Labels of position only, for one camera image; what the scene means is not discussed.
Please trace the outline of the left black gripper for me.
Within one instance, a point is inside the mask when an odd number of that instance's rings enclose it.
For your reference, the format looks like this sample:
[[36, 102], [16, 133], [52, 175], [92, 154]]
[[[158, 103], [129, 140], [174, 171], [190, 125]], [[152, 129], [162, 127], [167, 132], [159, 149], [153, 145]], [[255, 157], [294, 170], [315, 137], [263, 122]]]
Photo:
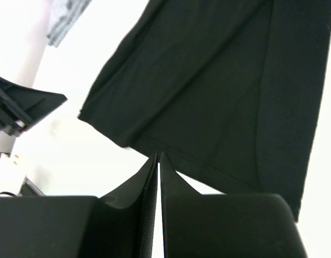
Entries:
[[66, 101], [63, 94], [23, 87], [0, 77], [0, 132], [18, 137]]

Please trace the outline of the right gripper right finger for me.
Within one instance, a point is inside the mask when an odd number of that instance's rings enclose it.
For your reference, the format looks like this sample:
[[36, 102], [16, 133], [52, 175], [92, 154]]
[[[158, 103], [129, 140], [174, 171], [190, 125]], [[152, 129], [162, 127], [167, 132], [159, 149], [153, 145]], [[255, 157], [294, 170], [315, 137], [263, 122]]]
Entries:
[[275, 194], [203, 195], [160, 156], [166, 257], [306, 257], [287, 203]]

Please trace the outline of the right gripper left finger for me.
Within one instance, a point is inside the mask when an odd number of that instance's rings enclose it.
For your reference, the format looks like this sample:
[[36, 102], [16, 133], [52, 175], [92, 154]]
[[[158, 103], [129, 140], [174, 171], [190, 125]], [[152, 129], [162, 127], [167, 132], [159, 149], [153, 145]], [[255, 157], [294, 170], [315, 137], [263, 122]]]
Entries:
[[150, 257], [157, 156], [108, 194], [0, 197], [0, 257]]

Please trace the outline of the black tank top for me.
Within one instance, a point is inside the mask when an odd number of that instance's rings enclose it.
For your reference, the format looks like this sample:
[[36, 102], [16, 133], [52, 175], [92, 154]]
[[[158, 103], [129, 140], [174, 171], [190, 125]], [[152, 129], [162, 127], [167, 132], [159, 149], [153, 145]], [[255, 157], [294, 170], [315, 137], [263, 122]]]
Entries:
[[279, 194], [297, 218], [330, 35], [331, 1], [149, 1], [79, 119], [225, 194]]

